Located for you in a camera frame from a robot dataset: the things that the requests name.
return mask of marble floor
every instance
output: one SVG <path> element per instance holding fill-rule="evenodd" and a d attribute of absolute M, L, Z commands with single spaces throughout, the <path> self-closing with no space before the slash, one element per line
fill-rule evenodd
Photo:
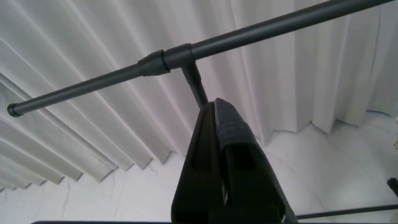
<path fill-rule="evenodd" d="M 336 122 L 331 135 L 308 124 L 301 132 L 277 131 L 263 147 L 297 215 L 398 203 L 386 180 L 398 177 L 398 124 L 368 112 L 358 128 Z M 102 183 L 45 182 L 0 193 L 0 223 L 37 220 L 170 221 L 170 206 L 184 157 L 171 153 L 164 165 L 116 170 Z M 388 223 L 394 211 L 342 215 L 303 222 Z"/>

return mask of curtain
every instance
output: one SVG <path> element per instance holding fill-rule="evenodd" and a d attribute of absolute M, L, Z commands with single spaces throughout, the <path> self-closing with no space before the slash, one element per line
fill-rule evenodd
<path fill-rule="evenodd" d="M 181 70 L 140 77 L 63 103 L 8 115 L 18 103 L 224 34 L 316 0 L 0 2 L 0 189 L 164 163 L 188 149 L 199 112 Z M 209 100 L 231 102 L 266 144 L 274 130 L 366 110 L 398 113 L 398 2 L 197 62 Z"/>

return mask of pleated curtain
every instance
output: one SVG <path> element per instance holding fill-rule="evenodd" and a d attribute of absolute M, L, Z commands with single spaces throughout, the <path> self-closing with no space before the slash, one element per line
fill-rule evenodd
<path fill-rule="evenodd" d="M 0 2 L 0 189 L 101 181 L 187 152 L 198 106 L 181 70 L 140 77 L 13 118 L 18 103 L 320 3 L 315 0 Z M 398 2 L 197 62 L 209 100 L 231 102 L 260 142 L 275 130 L 367 110 L 398 113 Z"/>

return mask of pole end cap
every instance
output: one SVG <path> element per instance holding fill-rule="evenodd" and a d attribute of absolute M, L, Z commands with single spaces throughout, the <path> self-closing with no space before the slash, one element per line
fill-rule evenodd
<path fill-rule="evenodd" d="M 11 116 L 13 116 L 13 117 L 19 117 L 21 114 L 17 114 L 17 113 L 15 113 L 15 111 L 14 111 L 14 106 L 16 105 L 16 103 L 11 103 L 10 105 L 8 105 L 8 107 L 7 107 L 7 111 L 8 111 L 8 113 L 11 115 Z"/>

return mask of black frame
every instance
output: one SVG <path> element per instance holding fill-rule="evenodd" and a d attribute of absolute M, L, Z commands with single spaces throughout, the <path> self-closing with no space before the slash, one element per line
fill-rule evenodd
<path fill-rule="evenodd" d="M 134 65 L 22 103 L 12 103 L 7 107 L 7 110 L 11 116 L 18 117 L 25 113 L 91 93 L 111 85 L 125 82 L 133 78 L 140 76 L 163 75 L 165 73 L 169 73 L 171 69 L 176 68 L 182 69 L 198 106 L 202 109 L 208 103 L 208 99 L 203 85 L 201 84 L 200 73 L 195 63 L 196 60 L 319 24 L 321 22 L 336 19 L 341 16 L 391 1 L 393 0 L 330 0 L 322 4 L 317 4 L 284 16 L 228 32 L 195 44 L 183 44 L 166 51 L 160 50 L 154 52 Z M 391 188 L 395 193 L 398 192 L 396 182 Z M 337 212 L 299 215 L 297 218 L 304 219 L 358 212 L 372 212 L 396 209 L 397 207 L 398 205 L 386 205 L 381 207 L 357 208 Z"/>

